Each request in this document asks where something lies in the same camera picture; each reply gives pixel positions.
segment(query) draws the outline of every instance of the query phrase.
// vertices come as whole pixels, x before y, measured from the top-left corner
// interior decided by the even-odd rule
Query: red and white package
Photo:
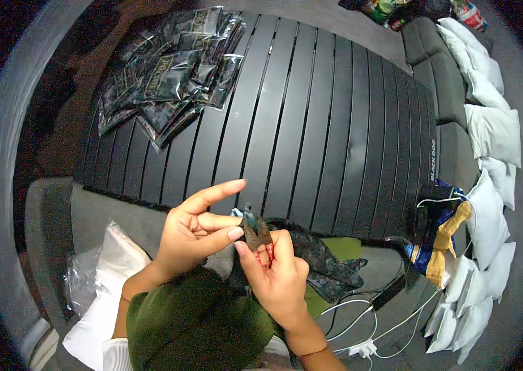
[[[480,32],[486,31],[488,22],[474,4],[466,0],[450,0],[450,2],[460,21]]]

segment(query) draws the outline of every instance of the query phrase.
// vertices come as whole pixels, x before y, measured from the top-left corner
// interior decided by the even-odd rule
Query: person's right hand
[[[294,330],[302,319],[309,317],[305,288],[309,264],[294,255],[287,230],[270,232],[274,241],[272,269],[265,270],[247,244],[235,242],[241,266],[257,300],[270,316],[284,328]]]

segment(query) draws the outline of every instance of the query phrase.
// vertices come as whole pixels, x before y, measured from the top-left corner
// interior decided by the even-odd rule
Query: person's left hand
[[[243,235],[238,227],[241,218],[215,215],[206,209],[240,192],[246,183],[246,179],[239,179],[203,189],[168,213],[153,262],[166,279],[190,271]]]

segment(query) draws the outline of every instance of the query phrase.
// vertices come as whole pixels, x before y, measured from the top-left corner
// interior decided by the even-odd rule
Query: white power adapter
[[[373,339],[363,341],[360,344],[350,347],[349,355],[360,353],[362,358],[367,358],[376,353],[376,346],[373,344]]]

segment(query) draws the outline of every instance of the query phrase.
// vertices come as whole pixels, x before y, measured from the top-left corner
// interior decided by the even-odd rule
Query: scissors
[[[267,251],[267,254],[270,256],[270,260],[265,264],[265,270],[267,271],[272,267],[272,261],[274,260],[274,242],[272,241],[270,230],[265,224],[265,221],[263,221],[263,219],[260,217],[257,217],[258,234],[253,232],[253,228],[251,228],[247,222],[245,222],[244,229],[245,241],[247,242],[247,246],[249,246],[249,249],[251,250],[251,252],[253,252],[253,255],[255,256],[259,264],[262,263],[259,259],[259,252],[257,251],[257,248],[259,248],[259,246],[261,245],[265,245],[265,250]]]

